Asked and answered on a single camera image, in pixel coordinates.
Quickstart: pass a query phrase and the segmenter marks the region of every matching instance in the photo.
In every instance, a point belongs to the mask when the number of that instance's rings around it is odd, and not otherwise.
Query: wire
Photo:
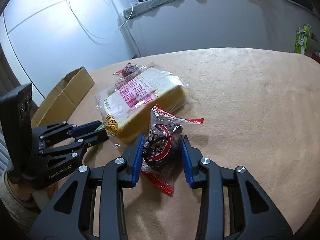
[[[108,39],[108,38],[110,38],[111,36],[113,36],[118,30],[120,30],[120,28],[121,28],[124,24],[127,23],[127,21],[129,21],[129,19],[131,18],[131,15],[132,15],[132,13],[133,13],[133,5],[132,5],[132,3],[130,2],[130,4],[131,4],[131,14],[130,14],[129,18],[128,18],[114,33],[112,33],[111,35],[109,35],[109,36],[107,36],[107,37],[99,37],[99,36],[96,36],[96,35],[94,35],[93,33],[91,33],[86,27],[84,27],[84,25],[82,24],[82,22],[79,20],[79,18],[76,16],[76,14],[74,13],[74,11],[72,10],[71,4],[70,4],[70,0],[67,0],[67,4],[68,4],[68,6],[69,6],[69,8],[70,8],[70,10],[71,10],[71,12],[72,12],[72,14],[73,14],[73,15],[75,16],[75,18],[77,19],[79,25],[80,25],[80,26],[82,27],[82,29],[84,30],[84,32],[85,32],[88,36],[89,36],[89,34],[91,34],[93,37],[98,38],[98,39]]]

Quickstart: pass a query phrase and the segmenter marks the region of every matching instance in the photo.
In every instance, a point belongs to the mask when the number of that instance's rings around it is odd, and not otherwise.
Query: bread slice
[[[182,106],[185,99],[178,77],[151,67],[104,100],[105,127],[122,142],[129,143],[148,128],[153,106],[172,111]]]

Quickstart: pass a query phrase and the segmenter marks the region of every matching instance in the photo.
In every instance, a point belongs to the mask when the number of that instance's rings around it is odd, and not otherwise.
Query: plastic wrapper
[[[182,119],[162,110],[151,108],[150,128],[142,150],[141,171],[164,192],[173,193],[172,171],[181,159],[182,141],[203,124],[204,119]]]
[[[294,52],[304,55],[306,53],[308,38],[311,38],[311,37],[312,37],[311,26],[309,24],[304,24],[301,28],[297,30]]]
[[[113,75],[122,79],[122,78],[125,78],[125,77],[131,75],[134,72],[138,72],[138,74],[140,74],[141,73],[140,70],[143,69],[144,67],[145,66],[143,66],[143,65],[137,65],[137,64],[132,64],[132,63],[128,62],[127,65],[123,69],[113,73]]]
[[[150,63],[101,91],[97,107],[110,139],[122,151],[139,133],[147,133],[150,109],[170,112],[184,105],[189,89],[180,78]]]

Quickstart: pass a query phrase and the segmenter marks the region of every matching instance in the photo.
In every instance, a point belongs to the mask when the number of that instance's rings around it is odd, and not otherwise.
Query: beige tablecloth
[[[190,84],[194,98],[177,116],[204,117],[203,127],[189,135],[191,145],[220,166],[245,166],[297,231],[320,197],[320,65],[303,55],[236,48],[183,51],[131,62],[154,62]],[[91,73],[96,84],[69,123],[101,120],[95,94],[116,81],[112,74],[125,63]],[[84,162],[98,167],[117,156],[107,141],[97,154],[89,152]],[[189,188],[182,169],[176,172],[173,196],[140,176],[136,188],[124,189],[129,239],[194,239],[200,198],[201,191]]]

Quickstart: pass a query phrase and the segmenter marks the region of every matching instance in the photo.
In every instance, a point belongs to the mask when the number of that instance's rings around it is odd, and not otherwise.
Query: cardboard box
[[[68,73],[39,106],[31,126],[67,121],[93,85],[94,81],[84,67]]]

